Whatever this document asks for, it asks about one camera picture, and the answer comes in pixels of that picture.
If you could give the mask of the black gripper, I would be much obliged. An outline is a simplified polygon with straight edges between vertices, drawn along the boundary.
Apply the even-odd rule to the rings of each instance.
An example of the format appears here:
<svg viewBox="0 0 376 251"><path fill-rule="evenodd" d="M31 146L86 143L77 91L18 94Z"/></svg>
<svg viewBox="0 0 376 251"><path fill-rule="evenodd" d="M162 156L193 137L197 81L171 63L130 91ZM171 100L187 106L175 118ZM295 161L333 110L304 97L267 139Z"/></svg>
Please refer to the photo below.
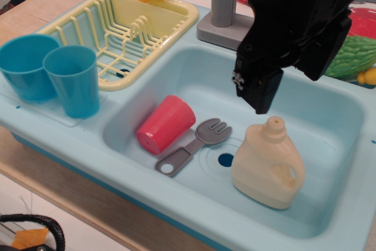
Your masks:
<svg viewBox="0 0 376 251"><path fill-rule="evenodd" d="M266 114L283 77L295 66L312 81L328 69L351 28L353 0L249 0L254 24L237 49L236 94Z"/></svg>

